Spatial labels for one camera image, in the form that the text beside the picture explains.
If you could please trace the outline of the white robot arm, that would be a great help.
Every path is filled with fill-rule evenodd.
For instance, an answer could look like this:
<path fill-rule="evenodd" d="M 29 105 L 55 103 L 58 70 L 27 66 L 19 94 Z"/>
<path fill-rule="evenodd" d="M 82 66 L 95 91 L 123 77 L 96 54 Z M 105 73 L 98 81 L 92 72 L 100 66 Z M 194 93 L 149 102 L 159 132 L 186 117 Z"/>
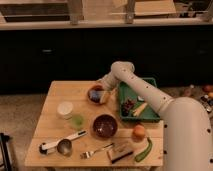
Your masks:
<path fill-rule="evenodd" d="M 173 98 L 134 74 L 131 62 L 117 61 L 100 82 L 112 90 L 125 82 L 164 120 L 164 171 L 213 171 L 213 138 L 203 105 L 190 97 Z"/>

